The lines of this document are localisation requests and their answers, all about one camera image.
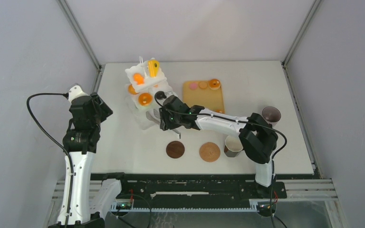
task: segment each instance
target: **orange fruit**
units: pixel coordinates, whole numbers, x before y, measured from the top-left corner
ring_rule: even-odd
[[[141,74],[136,73],[136,74],[134,74],[134,81],[136,81],[136,83],[138,85],[143,84],[144,83],[144,77],[142,77]]]
[[[132,84],[130,84],[129,86],[128,86],[128,92],[130,93],[130,94],[138,94],[136,91],[135,91],[135,89],[134,89],[134,87],[132,86]]]

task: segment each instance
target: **black cable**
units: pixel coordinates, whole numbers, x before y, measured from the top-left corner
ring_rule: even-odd
[[[145,198],[143,198],[142,196],[135,195],[135,194],[124,194],[124,195],[119,195],[119,196],[117,196],[117,197],[124,197],[124,196],[137,196],[137,197],[139,197],[139,198],[143,199],[143,200],[146,202],[146,204],[147,204],[147,206],[148,206],[148,208],[149,208],[149,222],[148,222],[148,224],[147,224],[147,228],[149,228],[149,227],[150,227],[150,221],[152,220],[152,208],[150,207],[149,202],[148,202]]]
[[[230,122],[234,122],[234,123],[243,123],[243,124],[251,124],[251,125],[254,125],[254,126],[259,126],[259,127],[263,127],[263,128],[266,128],[266,129],[269,129],[269,130],[272,130],[272,131],[274,131],[274,132],[276,132],[276,133],[278,133],[278,134],[280,134],[281,136],[282,136],[282,138],[285,140],[285,142],[283,143],[283,145],[279,148],[279,149],[277,149],[276,150],[276,152],[272,155],[272,159],[274,159],[274,157],[283,149],[283,148],[285,148],[285,146],[287,145],[287,143],[288,143],[288,139],[286,138],[286,136],[282,133],[282,132],[280,132],[280,131],[278,131],[278,130],[276,130],[276,129],[273,129],[273,128],[271,128],[271,127],[267,127],[267,126],[263,126],[263,125],[261,125],[261,124],[257,124],[257,123],[250,123],[250,122],[248,122],[248,121],[241,121],[241,120],[238,120],[238,121],[236,121],[236,120],[233,120],[233,119],[230,119],[230,118],[226,118],[226,117],[223,117],[223,116],[219,116],[219,115],[212,115],[212,114],[209,114],[209,113],[202,113],[202,114],[188,114],[188,113],[179,113],[179,112],[176,112],[176,111],[173,111],[173,110],[170,110],[170,109],[168,109],[168,108],[166,108],[166,107],[164,107],[163,105],[161,105],[160,103],[159,103],[159,101],[157,100],[157,98],[156,98],[156,94],[154,95],[154,100],[156,101],[156,103],[160,106],[160,107],[162,107],[162,108],[165,108],[167,111],[169,111],[169,112],[172,112],[172,113],[176,113],[176,114],[180,114],[180,115],[196,115],[196,116],[198,116],[198,115],[206,115],[206,116],[211,116],[211,117],[216,117],[216,118],[219,118],[219,119],[223,119],[223,120],[227,120],[227,121],[230,121]]]
[[[129,223],[129,222],[127,222],[127,221],[125,221],[123,218],[118,217],[118,219],[119,219],[121,222],[123,222],[123,223],[125,223],[125,224],[129,225],[129,227],[131,227],[131,228],[136,228],[136,227],[134,227],[131,223]]]
[[[271,191],[270,191],[270,198],[269,198],[269,211],[271,213],[270,218],[271,218],[271,221],[272,221],[272,226],[273,226],[273,228],[276,228],[275,221],[273,220],[273,213],[272,213],[272,193],[273,193],[274,180],[275,180],[275,177],[272,177],[271,186],[270,186]]]
[[[68,225],[68,220],[69,220],[69,211],[70,211],[70,201],[71,201],[71,197],[72,197],[72,185],[73,185],[73,163],[72,163],[72,158],[70,157],[69,152],[64,148],[64,146],[62,146],[57,140],[55,140],[44,128],[43,126],[41,126],[40,122],[38,122],[37,118],[34,116],[33,112],[31,111],[30,108],[30,100],[35,97],[35,96],[41,96],[41,95],[61,95],[64,96],[65,98],[68,97],[68,94],[59,94],[59,93],[40,93],[40,94],[33,94],[31,96],[29,96],[27,98],[26,101],[26,105],[27,105],[27,110],[29,111],[31,118],[33,118],[34,122],[36,122],[37,126],[40,128],[40,130],[50,139],[52,140],[56,145],[58,145],[66,154],[66,156],[68,157],[69,160],[69,166],[70,166],[70,172],[72,173],[72,175],[70,176],[70,181],[69,181],[69,194],[68,194],[68,202],[67,202],[67,217],[65,219],[65,228]]]
[[[280,219],[280,218],[278,218],[276,215],[275,215],[275,218],[279,221],[279,222],[281,222],[282,223],[282,225],[285,227],[285,228],[288,228],[287,226],[286,226],[286,224]]]

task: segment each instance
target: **pink cookie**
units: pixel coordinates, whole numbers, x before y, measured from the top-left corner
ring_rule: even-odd
[[[198,88],[198,83],[196,82],[193,82],[193,83],[190,83],[189,86],[188,86],[191,90],[195,90]]]

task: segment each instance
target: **wooden tray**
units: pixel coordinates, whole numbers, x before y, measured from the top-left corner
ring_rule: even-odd
[[[182,87],[182,98],[183,102],[186,103],[189,107],[193,105],[201,105],[205,108],[209,108],[212,111],[220,110],[221,113],[225,113],[224,104],[223,104],[223,92],[220,86],[219,89],[212,90],[207,86],[205,89],[199,88],[199,86],[192,90],[189,85],[191,83],[200,83],[208,81],[187,81],[184,82]]]

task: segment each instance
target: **paper cup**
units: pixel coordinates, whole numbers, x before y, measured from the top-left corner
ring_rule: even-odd
[[[229,158],[234,158],[243,150],[243,145],[240,142],[240,139],[233,136],[227,136],[224,141],[224,153]]]
[[[272,127],[274,127],[276,125],[276,123],[280,120],[281,118],[281,114],[280,111],[272,106],[269,107],[265,107],[262,110],[262,117],[269,123],[272,125]]]

